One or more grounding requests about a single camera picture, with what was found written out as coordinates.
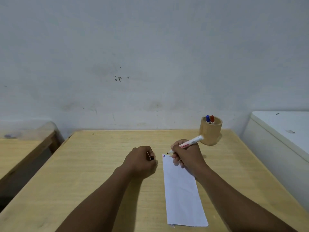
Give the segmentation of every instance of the white box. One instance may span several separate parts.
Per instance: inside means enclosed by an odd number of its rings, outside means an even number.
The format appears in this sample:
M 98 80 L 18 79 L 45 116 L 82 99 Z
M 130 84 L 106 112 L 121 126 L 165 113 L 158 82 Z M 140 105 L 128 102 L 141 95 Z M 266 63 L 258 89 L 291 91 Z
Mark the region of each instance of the white box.
M 309 212 L 309 112 L 253 112 L 241 138 Z

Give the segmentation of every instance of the white paper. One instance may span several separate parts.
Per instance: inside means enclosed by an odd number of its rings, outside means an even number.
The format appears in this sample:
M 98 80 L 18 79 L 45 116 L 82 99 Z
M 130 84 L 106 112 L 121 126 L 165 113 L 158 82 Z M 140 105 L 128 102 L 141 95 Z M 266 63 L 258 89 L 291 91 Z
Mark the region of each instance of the white paper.
M 172 157 L 162 155 L 165 202 L 168 224 L 183 226 L 208 226 L 194 176 Z

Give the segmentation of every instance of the hand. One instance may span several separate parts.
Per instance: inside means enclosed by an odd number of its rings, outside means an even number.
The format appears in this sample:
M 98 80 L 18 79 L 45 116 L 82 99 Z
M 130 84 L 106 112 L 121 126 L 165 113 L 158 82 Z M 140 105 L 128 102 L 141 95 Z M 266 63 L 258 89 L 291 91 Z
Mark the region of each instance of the hand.
M 201 150 L 197 143 L 189 146 L 188 148 L 182 149 L 179 147 L 180 144 L 187 142 L 186 139 L 181 139 L 171 145 L 171 149 L 175 152 L 172 155 L 173 163 L 180 164 L 182 168 L 187 167 L 188 170 L 196 177 L 197 173 L 203 168 L 208 168 Z
M 150 146 L 141 146 L 139 148 L 134 147 L 122 165 L 129 170 L 132 176 L 144 179 L 156 171 L 158 161 L 155 159 L 155 154 Z

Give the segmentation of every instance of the white marker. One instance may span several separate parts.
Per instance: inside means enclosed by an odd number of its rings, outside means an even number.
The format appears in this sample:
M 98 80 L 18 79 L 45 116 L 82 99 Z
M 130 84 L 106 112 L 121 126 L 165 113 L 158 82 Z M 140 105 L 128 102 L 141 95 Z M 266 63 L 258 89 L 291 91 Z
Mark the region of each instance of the white marker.
M 203 139 L 204 139 L 203 135 L 200 135 L 200 136 L 197 136 L 196 138 L 191 139 L 190 141 L 187 141 L 187 142 L 179 145 L 179 147 L 186 148 L 186 147 L 189 147 L 189 146 L 191 146 L 191 145 L 193 145 L 193 144 L 195 144 L 195 143 L 197 143 L 197 142 L 199 142 Z M 174 152 L 172 150 L 170 150 L 167 154 L 172 154 L 172 153 L 174 153 Z

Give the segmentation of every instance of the wooden pen holder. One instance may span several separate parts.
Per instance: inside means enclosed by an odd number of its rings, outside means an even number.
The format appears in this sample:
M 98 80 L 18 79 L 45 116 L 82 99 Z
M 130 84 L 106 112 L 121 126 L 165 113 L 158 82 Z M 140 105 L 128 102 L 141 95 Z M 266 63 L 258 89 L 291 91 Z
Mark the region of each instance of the wooden pen holder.
M 222 137 L 222 134 L 220 133 L 221 126 L 222 120 L 220 118 L 214 117 L 214 124 L 209 124 L 206 122 L 206 118 L 203 117 L 198 133 L 198 135 L 204 136 L 204 140 L 201 140 L 201 143 L 208 146 L 217 144 Z

